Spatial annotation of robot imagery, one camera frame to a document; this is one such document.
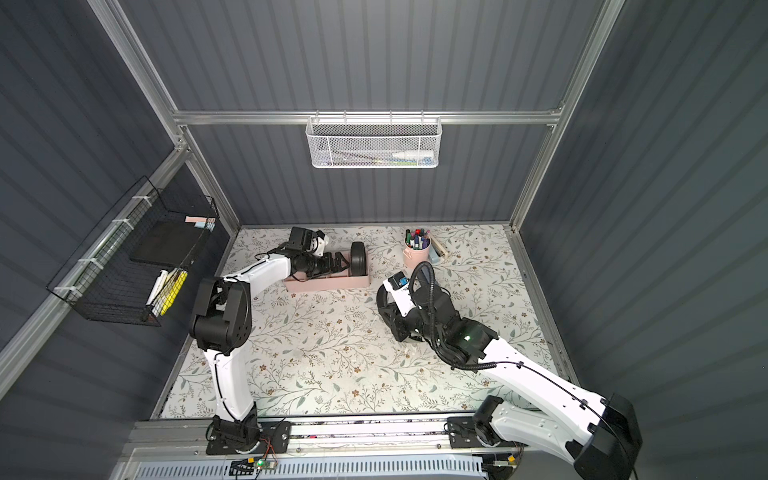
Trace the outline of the black belt with end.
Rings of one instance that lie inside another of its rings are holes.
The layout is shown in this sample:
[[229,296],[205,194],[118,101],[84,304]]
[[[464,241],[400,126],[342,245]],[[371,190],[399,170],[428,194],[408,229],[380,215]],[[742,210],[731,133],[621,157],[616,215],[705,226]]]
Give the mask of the black belt with end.
[[379,287],[376,296],[376,303],[379,315],[390,329],[394,338],[398,342],[411,337],[413,327],[411,325],[414,317],[412,316],[413,309],[407,317],[402,317],[399,313],[395,301],[389,300],[390,294],[385,290],[383,284]]

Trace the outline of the pink compartment storage box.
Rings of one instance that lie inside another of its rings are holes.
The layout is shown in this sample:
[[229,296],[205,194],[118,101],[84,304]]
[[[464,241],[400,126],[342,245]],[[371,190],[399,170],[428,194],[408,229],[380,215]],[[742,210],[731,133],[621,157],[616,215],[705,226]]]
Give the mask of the pink compartment storage box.
[[[328,252],[325,257],[335,264],[344,266],[349,263],[350,251]],[[330,290],[363,289],[371,285],[369,274],[369,258],[367,254],[367,275],[353,277],[350,275],[349,266],[341,272],[328,273],[315,279],[307,279],[303,272],[298,272],[294,277],[282,281],[290,293],[311,293]]]

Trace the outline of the long black belt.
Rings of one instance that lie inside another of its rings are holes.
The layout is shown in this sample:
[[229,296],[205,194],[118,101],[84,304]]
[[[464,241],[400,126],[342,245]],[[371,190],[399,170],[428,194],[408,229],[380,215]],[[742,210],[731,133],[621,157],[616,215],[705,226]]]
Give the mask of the long black belt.
[[367,253],[361,241],[354,241],[350,245],[349,271],[353,277],[367,275]]

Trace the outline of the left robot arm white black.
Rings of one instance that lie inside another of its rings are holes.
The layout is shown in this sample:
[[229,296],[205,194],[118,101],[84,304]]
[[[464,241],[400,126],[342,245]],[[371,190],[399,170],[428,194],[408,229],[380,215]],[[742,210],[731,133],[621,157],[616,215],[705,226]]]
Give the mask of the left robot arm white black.
[[255,400],[246,384],[245,364],[239,349],[252,331],[252,294],[260,293],[298,273],[306,281],[331,274],[367,274],[362,242],[351,244],[348,254],[326,250],[320,230],[291,229],[287,241],[256,256],[248,267],[223,277],[201,281],[195,298],[190,336],[204,352],[212,373],[216,413],[212,426],[221,438],[255,442],[261,428]]

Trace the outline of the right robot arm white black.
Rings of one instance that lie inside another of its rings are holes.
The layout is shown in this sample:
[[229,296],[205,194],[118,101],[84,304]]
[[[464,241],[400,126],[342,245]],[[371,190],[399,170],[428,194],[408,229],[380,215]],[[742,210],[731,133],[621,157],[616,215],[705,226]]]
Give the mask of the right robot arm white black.
[[495,330],[454,307],[431,263],[397,272],[377,292],[377,308],[399,342],[423,341],[454,370],[484,375],[541,411],[521,411],[489,395],[472,417],[471,440],[487,447],[532,446],[570,464],[583,479],[631,479],[643,445],[633,404],[579,387],[528,358]]

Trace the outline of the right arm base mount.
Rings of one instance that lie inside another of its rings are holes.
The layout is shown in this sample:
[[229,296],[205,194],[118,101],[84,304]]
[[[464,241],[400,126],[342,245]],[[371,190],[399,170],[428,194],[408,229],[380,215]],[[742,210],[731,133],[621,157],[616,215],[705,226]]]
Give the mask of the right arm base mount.
[[489,427],[477,427],[471,416],[451,416],[443,425],[452,449],[526,447],[526,444],[502,440]]

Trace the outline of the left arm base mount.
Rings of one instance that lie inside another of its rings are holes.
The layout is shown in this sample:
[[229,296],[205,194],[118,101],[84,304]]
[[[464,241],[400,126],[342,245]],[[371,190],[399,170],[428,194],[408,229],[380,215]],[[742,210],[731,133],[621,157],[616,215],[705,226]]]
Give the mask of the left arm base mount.
[[223,456],[286,453],[292,426],[293,424],[285,419],[276,422],[232,422],[216,416],[205,433],[206,454]]

